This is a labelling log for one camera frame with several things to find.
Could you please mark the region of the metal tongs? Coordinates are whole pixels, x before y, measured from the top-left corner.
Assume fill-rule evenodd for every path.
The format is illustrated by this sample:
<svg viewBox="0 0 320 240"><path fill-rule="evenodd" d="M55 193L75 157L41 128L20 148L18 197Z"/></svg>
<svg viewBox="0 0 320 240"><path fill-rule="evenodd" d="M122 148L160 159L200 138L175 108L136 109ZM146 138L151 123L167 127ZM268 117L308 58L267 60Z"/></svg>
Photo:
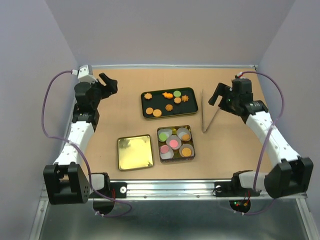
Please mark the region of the metal tongs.
<svg viewBox="0 0 320 240"><path fill-rule="evenodd" d="M202 89L201 90L201 131L203 134L206 134L208 132L219 111L220 109L217 108L210 122L207 125L205 125L204 90Z"/></svg>

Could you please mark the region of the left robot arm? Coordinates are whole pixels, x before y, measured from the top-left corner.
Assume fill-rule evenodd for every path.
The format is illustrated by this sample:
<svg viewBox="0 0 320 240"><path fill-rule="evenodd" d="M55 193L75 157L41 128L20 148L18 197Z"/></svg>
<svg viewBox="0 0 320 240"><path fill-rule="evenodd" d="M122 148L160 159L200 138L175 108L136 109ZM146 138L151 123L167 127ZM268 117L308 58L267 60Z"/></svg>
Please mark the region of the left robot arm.
<svg viewBox="0 0 320 240"><path fill-rule="evenodd" d="M78 75L74 86L75 105L73 107L70 132L67 138L54 137L64 142L61 153L51 165L46 165L43 177L47 196L52 205L84 204L90 193L95 191L100 197L111 193L111 184L103 179L92 186L91 173L85 174L81 161L88 165L84 151L96 131L101 100L118 92L118 82L100 73L99 79L87 73Z"/></svg>

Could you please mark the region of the gold tin lid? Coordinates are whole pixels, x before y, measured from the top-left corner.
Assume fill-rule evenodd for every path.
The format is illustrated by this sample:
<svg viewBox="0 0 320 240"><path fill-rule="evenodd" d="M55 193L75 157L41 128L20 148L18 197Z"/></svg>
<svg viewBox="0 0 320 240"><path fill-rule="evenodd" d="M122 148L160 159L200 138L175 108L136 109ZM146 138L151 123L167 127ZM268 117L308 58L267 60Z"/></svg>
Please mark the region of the gold tin lid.
<svg viewBox="0 0 320 240"><path fill-rule="evenodd" d="M120 171L133 171L153 167L151 136L145 134L118 138L117 159Z"/></svg>

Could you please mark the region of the orange round cookie packed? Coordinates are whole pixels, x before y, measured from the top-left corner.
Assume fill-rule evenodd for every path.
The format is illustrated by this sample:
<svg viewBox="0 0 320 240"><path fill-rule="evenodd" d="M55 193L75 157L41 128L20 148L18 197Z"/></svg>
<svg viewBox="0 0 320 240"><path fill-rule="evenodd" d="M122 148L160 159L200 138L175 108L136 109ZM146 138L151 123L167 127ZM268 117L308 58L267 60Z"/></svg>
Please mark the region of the orange round cookie packed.
<svg viewBox="0 0 320 240"><path fill-rule="evenodd" d="M181 137L181 140L184 141L184 142L187 142L190 140L190 135L189 134L184 134L182 137Z"/></svg>

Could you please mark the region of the white paper cup top-right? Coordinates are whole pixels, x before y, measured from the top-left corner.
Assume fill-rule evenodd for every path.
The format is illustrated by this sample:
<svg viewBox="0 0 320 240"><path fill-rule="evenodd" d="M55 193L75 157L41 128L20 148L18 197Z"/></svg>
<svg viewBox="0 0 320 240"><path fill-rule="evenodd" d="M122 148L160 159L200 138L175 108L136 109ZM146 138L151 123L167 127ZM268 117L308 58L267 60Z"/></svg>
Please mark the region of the white paper cup top-right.
<svg viewBox="0 0 320 240"><path fill-rule="evenodd" d="M189 131L187 128L185 128L185 127L180 127L180 128L177 130L177 132L176 132L176 135L180 138L181 141L183 141L183 140L181 139L181 137L182 137L184 134L188 134L188 135L190 136L190 140L192 139L192 135L191 135L190 131Z"/></svg>

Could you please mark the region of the pink round cookie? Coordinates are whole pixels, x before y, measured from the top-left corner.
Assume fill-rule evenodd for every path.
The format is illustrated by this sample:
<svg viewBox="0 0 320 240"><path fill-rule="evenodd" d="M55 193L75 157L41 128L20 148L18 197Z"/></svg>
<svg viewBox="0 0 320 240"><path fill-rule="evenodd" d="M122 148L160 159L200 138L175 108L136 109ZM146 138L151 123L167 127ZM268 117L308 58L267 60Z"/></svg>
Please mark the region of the pink round cookie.
<svg viewBox="0 0 320 240"><path fill-rule="evenodd" d="M174 149L174 148L177 148L177 147L178 147L179 143L178 143L177 140L171 139L170 142L169 142L169 145L170 145L171 148Z"/></svg>

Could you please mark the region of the orange bear cookie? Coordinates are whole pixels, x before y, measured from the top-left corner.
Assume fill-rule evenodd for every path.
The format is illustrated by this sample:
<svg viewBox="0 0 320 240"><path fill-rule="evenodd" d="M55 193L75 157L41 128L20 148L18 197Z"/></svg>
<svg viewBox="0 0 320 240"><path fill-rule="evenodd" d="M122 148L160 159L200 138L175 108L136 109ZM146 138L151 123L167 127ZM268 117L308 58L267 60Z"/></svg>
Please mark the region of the orange bear cookie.
<svg viewBox="0 0 320 240"><path fill-rule="evenodd" d="M170 92L164 92L164 93L162 93L162 95L166 99L172 99L174 97L174 95Z"/></svg>

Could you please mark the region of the black cookie tray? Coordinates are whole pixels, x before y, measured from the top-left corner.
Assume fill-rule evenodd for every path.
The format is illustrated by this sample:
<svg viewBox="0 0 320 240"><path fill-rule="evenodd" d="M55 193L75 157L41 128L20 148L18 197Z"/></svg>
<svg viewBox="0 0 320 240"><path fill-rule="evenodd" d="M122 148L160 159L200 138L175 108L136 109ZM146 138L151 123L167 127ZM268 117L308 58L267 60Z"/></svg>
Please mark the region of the black cookie tray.
<svg viewBox="0 0 320 240"><path fill-rule="evenodd" d="M176 104L174 103L174 99L175 99L174 96L172 99L167 99L167 98L164 98L164 96L162 95L162 93L165 93L165 92L173 94L174 91L181 92L180 98L184 95L187 95L189 97L189 100L187 102L181 101L181 103ZM152 99L146 100L144 98L144 94L146 93L151 93ZM196 96L195 96L194 90L191 87L146 91L140 95L140 98L141 98L142 114L145 119L169 118L169 117L175 117L175 116L191 115L191 114L195 114L198 111ZM166 105L172 105L173 108L179 108L180 114L173 114L173 110L166 111L165 110ZM162 115L160 117L154 117L153 114L148 115L146 114L147 108L153 108L153 110L159 109L162 111Z"/></svg>

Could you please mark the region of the gold cookie tin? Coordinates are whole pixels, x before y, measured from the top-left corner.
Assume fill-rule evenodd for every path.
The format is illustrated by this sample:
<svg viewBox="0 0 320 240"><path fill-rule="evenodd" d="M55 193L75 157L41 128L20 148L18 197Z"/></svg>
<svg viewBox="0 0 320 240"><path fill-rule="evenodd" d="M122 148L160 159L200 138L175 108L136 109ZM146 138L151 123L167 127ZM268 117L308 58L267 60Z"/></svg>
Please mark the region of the gold cookie tin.
<svg viewBox="0 0 320 240"><path fill-rule="evenodd" d="M160 162L191 161L196 156L189 125L160 127L156 131Z"/></svg>

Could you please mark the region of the green round cookie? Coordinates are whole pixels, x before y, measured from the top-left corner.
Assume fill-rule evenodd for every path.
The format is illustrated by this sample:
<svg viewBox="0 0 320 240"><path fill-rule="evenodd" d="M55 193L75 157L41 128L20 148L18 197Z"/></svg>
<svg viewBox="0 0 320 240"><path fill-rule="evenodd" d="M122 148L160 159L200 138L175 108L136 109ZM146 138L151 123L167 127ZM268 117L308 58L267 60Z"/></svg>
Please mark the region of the green round cookie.
<svg viewBox="0 0 320 240"><path fill-rule="evenodd" d="M158 139L159 139L161 142L165 142L165 141L168 139L168 136L167 136L164 132L161 132L161 133L158 135Z"/></svg>

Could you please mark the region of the white paper cup bottom-right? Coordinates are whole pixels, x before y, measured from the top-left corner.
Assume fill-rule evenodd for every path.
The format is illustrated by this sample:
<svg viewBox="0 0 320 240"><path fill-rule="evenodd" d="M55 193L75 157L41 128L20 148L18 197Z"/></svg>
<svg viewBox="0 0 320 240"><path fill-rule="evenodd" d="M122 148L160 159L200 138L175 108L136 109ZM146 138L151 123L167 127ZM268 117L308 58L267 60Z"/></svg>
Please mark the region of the white paper cup bottom-right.
<svg viewBox="0 0 320 240"><path fill-rule="evenodd" d="M191 144L182 144L179 148L179 154L182 158L193 158L195 156L194 147Z"/></svg>

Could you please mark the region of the orange round cookie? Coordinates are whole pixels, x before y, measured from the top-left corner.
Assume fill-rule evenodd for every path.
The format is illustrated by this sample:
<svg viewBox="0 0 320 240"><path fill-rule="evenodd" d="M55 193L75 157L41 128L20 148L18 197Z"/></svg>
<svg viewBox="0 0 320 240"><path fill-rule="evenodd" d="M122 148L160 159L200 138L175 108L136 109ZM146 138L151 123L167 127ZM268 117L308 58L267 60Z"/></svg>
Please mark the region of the orange round cookie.
<svg viewBox="0 0 320 240"><path fill-rule="evenodd" d="M189 157L192 155L192 150L188 147L185 147L181 150L181 153L184 157Z"/></svg>
<svg viewBox="0 0 320 240"><path fill-rule="evenodd" d="M153 109L152 107L148 107L148 108L145 110L145 113L146 113L147 115L152 115L153 112L154 112L154 109Z"/></svg>
<svg viewBox="0 0 320 240"><path fill-rule="evenodd" d="M174 103L175 104L180 104L182 102L182 99L180 97L175 97L174 98Z"/></svg>
<svg viewBox="0 0 320 240"><path fill-rule="evenodd" d="M152 114L154 117L158 118L162 116L162 111L160 109L155 109Z"/></svg>

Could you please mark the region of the orange swirl cookie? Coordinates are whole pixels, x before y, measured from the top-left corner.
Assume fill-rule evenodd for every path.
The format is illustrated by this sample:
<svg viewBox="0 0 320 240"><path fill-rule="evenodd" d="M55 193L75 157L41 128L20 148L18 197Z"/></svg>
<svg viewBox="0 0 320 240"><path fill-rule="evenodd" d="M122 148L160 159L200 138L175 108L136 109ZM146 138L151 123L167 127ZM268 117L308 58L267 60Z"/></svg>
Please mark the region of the orange swirl cookie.
<svg viewBox="0 0 320 240"><path fill-rule="evenodd" d="M170 111L173 110L173 106L172 106L171 104L167 104L167 105L165 106L165 110L168 111L168 112L170 112Z"/></svg>

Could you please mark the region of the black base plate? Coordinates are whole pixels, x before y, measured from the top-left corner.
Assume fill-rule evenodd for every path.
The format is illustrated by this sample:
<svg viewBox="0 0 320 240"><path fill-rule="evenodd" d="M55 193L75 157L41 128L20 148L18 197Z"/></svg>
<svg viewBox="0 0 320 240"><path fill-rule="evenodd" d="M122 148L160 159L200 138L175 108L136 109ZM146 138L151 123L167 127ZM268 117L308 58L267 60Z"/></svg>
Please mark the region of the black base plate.
<svg viewBox="0 0 320 240"><path fill-rule="evenodd" d="M239 183L232 181L216 181L213 195L220 198L226 197L258 197L260 193L250 188L243 188Z"/></svg>
<svg viewBox="0 0 320 240"><path fill-rule="evenodd" d="M127 197L128 184L126 182L111 182L110 185L96 184L93 188L99 193L116 199L125 199Z"/></svg>

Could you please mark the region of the green cookie lower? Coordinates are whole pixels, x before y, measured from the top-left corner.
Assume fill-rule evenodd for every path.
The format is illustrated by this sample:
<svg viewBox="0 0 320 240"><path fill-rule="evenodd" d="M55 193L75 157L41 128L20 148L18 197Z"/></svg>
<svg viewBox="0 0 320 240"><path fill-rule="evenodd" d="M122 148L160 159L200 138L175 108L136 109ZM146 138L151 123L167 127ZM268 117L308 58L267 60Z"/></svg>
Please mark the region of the green cookie lower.
<svg viewBox="0 0 320 240"><path fill-rule="evenodd" d="M182 93L181 93L179 90L175 90L175 91L173 92L173 96L174 96L175 98L179 98L181 95L182 95Z"/></svg>

